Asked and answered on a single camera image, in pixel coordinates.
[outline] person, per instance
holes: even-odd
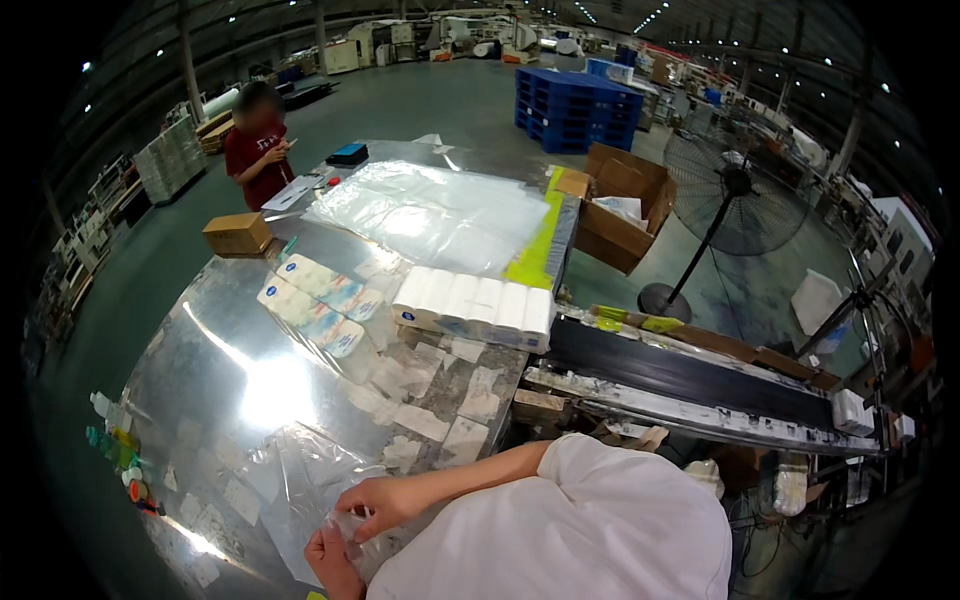
[[[282,106],[279,92],[264,82],[245,85],[233,102],[236,127],[224,142],[227,175],[243,187],[253,212],[294,179]]]
[[[471,465],[366,479],[337,511],[353,542],[452,500],[366,588],[336,526],[303,556],[329,600],[726,598],[731,530],[713,493],[663,457],[582,434]]]

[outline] white shirt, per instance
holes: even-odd
[[[537,474],[451,502],[368,600],[727,597],[727,516],[663,457],[571,434]]]

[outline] hand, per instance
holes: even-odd
[[[347,558],[344,538],[335,523],[313,532],[303,557],[326,590],[329,600],[360,600],[366,585]]]
[[[263,155],[263,157],[260,159],[263,160],[264,164],[271,164],[274,162],[280,162],[286,157],[287,157],[287,146],[284,146],[283,143],[281,142],[275,145],[270,150],[268,150],[267,153]]]
[[[364,516],[362,508],[372,516],[357,527],[357,543],[409,521],[426,510],[433,501],[423,485],[413,477],[372,477],[364,479],[340,495],[335,510]]]

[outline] green bottle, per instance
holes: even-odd
[[[136,467],[140,463],[136,452],[132,448],[121,444],[104,432],[98,431],[96,427],[86,428],[86,440],[90,442],[92,447],[99,448],[107,460],[123,470]]]

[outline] red object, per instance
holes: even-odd
[[[280,143],[280,138],[287,133],[285,125],[279,125],[266,131],[263,135],[252,136],[235,129],[227,136],[224,143],[224,155],[227,161],[227,175],[240,175],[253,166],[267,151]],[[294,180],[294,172],[286,160],[268,164],[252,180],[243,186],[243,198],[251,211],[257,211],[276,192],[283,189],[289,181]]]

